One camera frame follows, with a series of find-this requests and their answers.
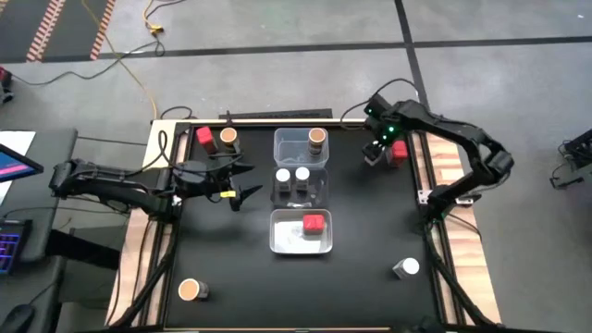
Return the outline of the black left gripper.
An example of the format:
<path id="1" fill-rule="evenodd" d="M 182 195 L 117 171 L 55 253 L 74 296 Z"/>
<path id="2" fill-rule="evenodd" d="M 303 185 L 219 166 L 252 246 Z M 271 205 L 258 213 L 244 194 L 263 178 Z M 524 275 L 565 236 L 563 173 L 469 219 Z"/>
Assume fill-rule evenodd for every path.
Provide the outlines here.
<path id="1" fill-rule="evenodd" d="M 254 169 L 254 165 L 237 162 L 236 160 L 210 160 L 206 165 L 206 199 L 212 204 L 218 204 L 223 199 L 228 199 L 233 212 L 239 212 L 243 202 L 262 189 L 262 185 L 249 186 L 245 189 L 234 189 L 231 175 L 239 175 Z M 230 198 L 221 198 L 222 191 L 232 191 Z"/>

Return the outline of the white plastic bin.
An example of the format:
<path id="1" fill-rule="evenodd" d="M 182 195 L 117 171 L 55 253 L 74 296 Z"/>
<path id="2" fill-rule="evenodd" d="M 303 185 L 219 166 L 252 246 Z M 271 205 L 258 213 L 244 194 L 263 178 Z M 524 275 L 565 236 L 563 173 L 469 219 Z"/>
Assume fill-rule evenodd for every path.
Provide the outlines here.
<path id="1" fill-rule="evenodd" d="M 305 235 L 304 215 L 320 214 L 326 226 L 322 234 Z M 270 215 L 269 247 L 282 255 L 321 255 L 333 247 L 332 215 L 326 209 L 276 209 Z"/>

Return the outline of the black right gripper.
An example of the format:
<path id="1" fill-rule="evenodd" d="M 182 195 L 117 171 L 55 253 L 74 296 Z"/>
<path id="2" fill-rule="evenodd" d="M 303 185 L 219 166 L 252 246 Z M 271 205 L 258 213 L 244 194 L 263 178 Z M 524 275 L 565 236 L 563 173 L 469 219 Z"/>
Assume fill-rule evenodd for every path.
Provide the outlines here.
<path id="1" fill-rule="evenodd" d="M 393 144 L 399 137 L 399 127 L 390 122 L 383 120 L 375 120 L 372 125 L 372 133 L 374 135 L 373 145 L 382 146 L 378 163 L 385 165 L 387 163 L 386 151 L 387 147 Z M 364 146 L 364 161 L 372 161 L 372 144 L 367 143 Z"/>

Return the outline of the backlit computer keyboard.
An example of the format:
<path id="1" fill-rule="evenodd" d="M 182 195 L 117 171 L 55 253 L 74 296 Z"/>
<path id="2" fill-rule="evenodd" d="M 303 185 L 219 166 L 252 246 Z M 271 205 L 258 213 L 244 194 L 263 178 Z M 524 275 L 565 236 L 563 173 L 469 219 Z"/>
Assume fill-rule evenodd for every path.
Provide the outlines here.
<path id="1" fill-rule="evenodd" d="M 0 219 L 0 275 L 10 275 L 31 233 L 31 220 Z"/>

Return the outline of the red lid spice jar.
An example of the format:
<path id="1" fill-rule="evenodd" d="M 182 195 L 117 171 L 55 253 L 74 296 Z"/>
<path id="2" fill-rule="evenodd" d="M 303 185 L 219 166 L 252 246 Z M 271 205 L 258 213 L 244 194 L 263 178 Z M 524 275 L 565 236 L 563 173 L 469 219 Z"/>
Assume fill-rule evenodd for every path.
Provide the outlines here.
<path id="1" fill-rule="evenodd" d="M 216 139 L 209 127 L 200 127 L 195 131 L 197 142 L 202 146 L 207 154 L 216 154 L 218 152 Z"/>
<path id="2" fill-rule="evenodd" d="M 320 214 L 308 214 L 303 216 L 302 230 L 305 235 L 319 235 L 325 230 L 326 220 Z"/>
<path id="3" fill-rule="evenodd" d="M 399 140 L 392 143 L 386 151 L 386 158 L 390 167 L 400 167 L 409 158 L 406 142 Z"/>

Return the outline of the black computer mouse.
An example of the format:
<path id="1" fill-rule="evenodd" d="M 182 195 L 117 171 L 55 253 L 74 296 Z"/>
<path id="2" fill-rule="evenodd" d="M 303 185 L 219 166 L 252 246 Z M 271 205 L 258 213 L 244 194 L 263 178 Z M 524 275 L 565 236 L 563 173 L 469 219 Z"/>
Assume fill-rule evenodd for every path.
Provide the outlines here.
<path id="1" fill-rule="evenodd" d="M 14 307 L 0 324 L 0 333 L 21 333 L 29 320 L 29 314 L 26 305 Z"/>

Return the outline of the laptop computer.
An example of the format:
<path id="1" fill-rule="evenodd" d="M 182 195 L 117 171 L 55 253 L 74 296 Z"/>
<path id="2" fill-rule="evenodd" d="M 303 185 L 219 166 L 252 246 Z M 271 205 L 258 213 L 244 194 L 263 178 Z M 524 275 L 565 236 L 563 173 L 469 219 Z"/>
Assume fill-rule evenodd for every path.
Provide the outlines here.
<path id="1" fill-rule="evenodd" d="M 38 131 L 26 156 L 42 165 L 44 172 L 14 180 L 0 203 L 0 217 L 31 221 L 31 232 L 20 254 L 20 262 L 35 262 L 45 256 L 58 199 L 48 185 L 54 166 L 69 160 L 78 132 L 75 129 Z"/>

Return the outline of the brown lid spice jar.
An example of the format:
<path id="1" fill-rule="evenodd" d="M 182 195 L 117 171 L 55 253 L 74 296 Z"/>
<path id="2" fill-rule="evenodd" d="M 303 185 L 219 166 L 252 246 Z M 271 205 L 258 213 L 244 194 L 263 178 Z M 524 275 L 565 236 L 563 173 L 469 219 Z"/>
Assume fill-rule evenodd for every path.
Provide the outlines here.
<path id="1" fill-rule="evenodd" d="M 239 135 L 234 128 L 226 127 L 222 129 L 219 133 L 219 139 L 226 153 L 238 154 L 241 152 Z"/>
<path id="2" fill-rule="evenodd" d="M 200 280 L 186 278 L 179 284 L 178 295 L 185 302 L 205 300 L 209 297 L 209 287 Z"/>
<path id="3" fill-rule="evenodd" d="M 308 132 L 308 151 L 312 155 L 319 155 L 327 140 L 327 132 L 322 128 L 312 128 Z"/>

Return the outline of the clear plastic bin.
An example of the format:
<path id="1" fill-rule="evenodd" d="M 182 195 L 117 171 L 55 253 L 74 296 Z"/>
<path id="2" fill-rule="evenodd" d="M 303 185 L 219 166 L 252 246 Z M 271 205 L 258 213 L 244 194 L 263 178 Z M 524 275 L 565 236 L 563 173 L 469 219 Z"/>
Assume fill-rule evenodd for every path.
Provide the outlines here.
<path id="1" fill-rule="evenodd" d="M 328 205 L 328 173 L 324 168 L 308 168 L 311 172 L 309 189 L 306 192 L 297 191 L 295 171 L 297 167 L 286 168 L 291 173 L 291 192 L 277 191 L 275 174 L 272 175 L 272 192 L 270 200 L 276 208 L 324 208 Z"/>
<path id="2" fill-rule="evenodd" d="M 323 151 L 308 151 L 308 132 L 312 128 L 279 128 L 274 134 L 274 159 L 278 167 L 323 168 L 329 158 L 328 132 Z"/>

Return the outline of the white paper sheet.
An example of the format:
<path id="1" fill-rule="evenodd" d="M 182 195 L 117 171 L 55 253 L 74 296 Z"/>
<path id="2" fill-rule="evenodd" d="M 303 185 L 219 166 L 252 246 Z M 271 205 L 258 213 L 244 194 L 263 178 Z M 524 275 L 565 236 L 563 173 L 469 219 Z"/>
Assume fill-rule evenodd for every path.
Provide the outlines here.
<path id="1" fill-rule="evenodd" d="M 34 131 L 24 130 L 3 130 L 0 131 L 0 143 L 10 148 L 11 150 L 25 155 L 35 137 Z M 11 187 L 12 180 L 0 182 L 0 205 L 5 200 L 7 193 Z"/>

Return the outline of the black orange striped floor mat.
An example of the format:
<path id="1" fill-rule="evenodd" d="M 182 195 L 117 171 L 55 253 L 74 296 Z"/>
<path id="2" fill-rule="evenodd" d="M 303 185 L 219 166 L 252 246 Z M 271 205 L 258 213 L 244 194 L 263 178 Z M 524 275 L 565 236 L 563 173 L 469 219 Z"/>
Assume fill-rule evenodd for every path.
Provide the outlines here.
<path id="1" fill-rule="evenodd" d="M 98 58 L 117 0 L 0 0 L 0 64 Z"/>

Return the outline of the black desk beam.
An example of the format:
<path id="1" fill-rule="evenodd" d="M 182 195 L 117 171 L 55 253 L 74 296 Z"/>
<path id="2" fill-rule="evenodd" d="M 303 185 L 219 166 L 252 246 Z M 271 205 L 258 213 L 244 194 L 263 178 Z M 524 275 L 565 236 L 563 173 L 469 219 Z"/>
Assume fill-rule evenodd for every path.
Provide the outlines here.
<path id="1" fill-rule="evenodd" d="M 44 254 L 110 270 L 119 268 L 122 232 L 115 227 L 53 229 Z"/>

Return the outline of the angled computer monitor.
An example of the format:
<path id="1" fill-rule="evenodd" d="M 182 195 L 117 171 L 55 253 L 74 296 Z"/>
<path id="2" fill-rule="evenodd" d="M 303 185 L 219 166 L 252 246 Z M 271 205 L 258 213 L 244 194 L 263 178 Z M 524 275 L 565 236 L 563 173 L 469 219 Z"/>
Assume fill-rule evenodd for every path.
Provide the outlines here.
<path id="1" fill-rule="evenodd" d="M 44 167 L 0 143 L 0 183 L 41 174 Z"/>

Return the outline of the red and black device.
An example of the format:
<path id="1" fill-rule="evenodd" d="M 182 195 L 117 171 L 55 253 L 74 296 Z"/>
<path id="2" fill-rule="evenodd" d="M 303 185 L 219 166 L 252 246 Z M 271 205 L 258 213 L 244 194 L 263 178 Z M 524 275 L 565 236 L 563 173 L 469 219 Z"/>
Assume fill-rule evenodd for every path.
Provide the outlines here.
<path id="1" fill-rule="evenodd" d="M 3 67 L 0 67 L 0 105 L 10 102 L 14 98 L 14 93 L 10 91 L 12 83 L 12 74 Z"/>

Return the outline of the long black power strip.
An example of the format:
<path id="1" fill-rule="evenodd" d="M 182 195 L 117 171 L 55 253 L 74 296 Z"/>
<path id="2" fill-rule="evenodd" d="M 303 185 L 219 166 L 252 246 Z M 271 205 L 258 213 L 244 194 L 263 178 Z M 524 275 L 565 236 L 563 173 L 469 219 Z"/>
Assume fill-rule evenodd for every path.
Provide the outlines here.
<path id="1" fill-rule="evenodd" d="M 269 111 L 259 113 L 231 113 L 232 120 L 234 119 L 272 119 L 272 118 L 333 118 L 331 108 L 320 109 L 300 109 L 300 110 L 285 110 L 285 111 Z M 226 120 L 226 114 L 220 114 L 219 119 Z"/>

